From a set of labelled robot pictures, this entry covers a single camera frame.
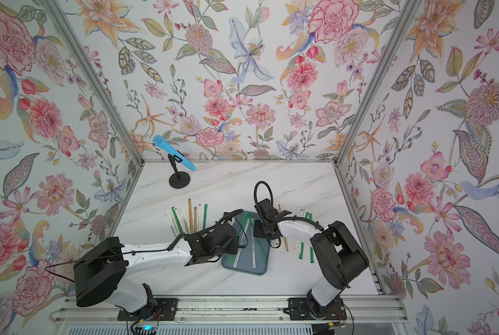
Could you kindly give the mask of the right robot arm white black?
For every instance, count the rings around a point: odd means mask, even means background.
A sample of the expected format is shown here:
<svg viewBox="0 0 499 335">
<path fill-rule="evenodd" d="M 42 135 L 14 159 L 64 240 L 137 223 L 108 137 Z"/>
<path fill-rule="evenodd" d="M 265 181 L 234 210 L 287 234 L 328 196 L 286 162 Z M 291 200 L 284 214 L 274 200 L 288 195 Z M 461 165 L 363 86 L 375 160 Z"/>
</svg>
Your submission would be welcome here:
<svg viewBox="0 0 499 335">
<path fill-rule="evenodd" d="M 269 199 L 257 202 L 255 209 L 259 215 L 258 237 L 267 240 L 289 237 L 313 249 L 322 277 L 308 292 L 302 313 L 323 318 L 340 294 L 369 267 L 364 250 L 341 221 L 323 227 L 289 211 L 279 212 Z"/>
</svg>

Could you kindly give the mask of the blue-grey storage tray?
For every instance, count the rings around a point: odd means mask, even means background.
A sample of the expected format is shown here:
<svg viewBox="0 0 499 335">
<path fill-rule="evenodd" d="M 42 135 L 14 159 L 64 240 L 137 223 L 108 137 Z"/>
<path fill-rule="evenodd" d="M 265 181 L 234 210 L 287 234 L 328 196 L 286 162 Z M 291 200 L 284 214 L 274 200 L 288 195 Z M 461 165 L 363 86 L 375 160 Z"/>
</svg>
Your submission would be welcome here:
<svg viewBox="0 0 499 335">
<path fill-rule="evenodd" d="M 246 233 L 247 233 L 247 239 L 243 243 L 243 245 L 246 245 L 245 248 L 241 249 L 240 253 L 240 258 L 238 259 L 238 264 L 230 264 L 229 259 L 231 256 L 235 255 L 229 255 L 229 254 L 224 254 L 222 259 L 221 259 L 221 265 L 223 266 L 224 269 L 234 271 L 234 272 L 241 272 L 241 273 L 246 273 L 246 274 L 251 274 L 251 275 L 256 275 L 256 276 L 263 276 L 267 272 L 268 269 L 268 263 L 265 263 L 263 261 L 261 252 L 259 251 L 259 247 L 256 243 L 256 272 L 252 270 L 252 227 L 250 225 L 250 219 L 253 218 L 255 221 L 259 218 L 256 213 L 252 212 L 247 212 L 248 213 L 248 220 L 246 223 Z M 243 213 L 239 214 L 235 217 L 233 220 L 234 227 L 239 233 L 239 223 L 242 221 L 243 218 Z M 259 238 L 262 247 L 264 249 L 264 252 L 266 253 L 268 257 L 268 261 L 270 260 L 270 245 L 266 239 Z"/>
</svg>

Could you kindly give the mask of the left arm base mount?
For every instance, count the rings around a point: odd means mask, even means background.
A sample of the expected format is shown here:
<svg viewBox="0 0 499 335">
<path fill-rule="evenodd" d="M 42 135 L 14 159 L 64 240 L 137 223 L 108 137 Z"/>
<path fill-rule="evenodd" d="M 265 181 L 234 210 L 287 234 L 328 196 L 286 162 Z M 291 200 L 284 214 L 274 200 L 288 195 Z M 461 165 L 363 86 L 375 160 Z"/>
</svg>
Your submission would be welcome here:
<svg viewBox="0 0 499 335">
<path fill-rule="evenodd" d="M 155 298 L 154 304 L 146 304 L 135 312 L 121 309 L 117 321 L 174 321 L 177 307 L 177 298 Z"/>
</svg>

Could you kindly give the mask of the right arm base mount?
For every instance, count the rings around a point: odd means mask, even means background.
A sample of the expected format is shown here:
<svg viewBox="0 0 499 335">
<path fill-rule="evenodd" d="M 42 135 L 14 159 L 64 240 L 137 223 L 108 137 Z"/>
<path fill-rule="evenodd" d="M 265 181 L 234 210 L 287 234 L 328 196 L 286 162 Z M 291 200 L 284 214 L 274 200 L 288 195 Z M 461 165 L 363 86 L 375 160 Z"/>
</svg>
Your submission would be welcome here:
<svg viewBox="0 0 499 335">
<path fill-rule="evenodd" d="M 321 306 L 312 298 L 289 298 L 287 308 L 283 312 L 295 321 L 345 321 L 347 311 L 341 298 Z"/>
</svg>

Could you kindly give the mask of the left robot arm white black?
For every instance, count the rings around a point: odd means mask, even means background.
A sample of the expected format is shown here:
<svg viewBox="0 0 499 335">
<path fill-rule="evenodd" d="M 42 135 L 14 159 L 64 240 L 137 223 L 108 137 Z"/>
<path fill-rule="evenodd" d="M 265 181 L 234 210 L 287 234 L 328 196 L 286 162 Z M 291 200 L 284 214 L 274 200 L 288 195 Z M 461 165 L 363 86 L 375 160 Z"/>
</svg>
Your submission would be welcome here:
<svg viewBox="0 0 499 335">
<path fill-rule="evenodd" d="M 74 265 L 76 305 L 92 307 L 106 302 L 148 319 L 161 310 L 151 287 L 130 276 L 164 267 L 187 267 L 217 262 L 242 248 L 235 228 L 218 223 L 193 234 L 179 234 L 171 243 L 133 245 L 110 237 Z"/>
</svg>

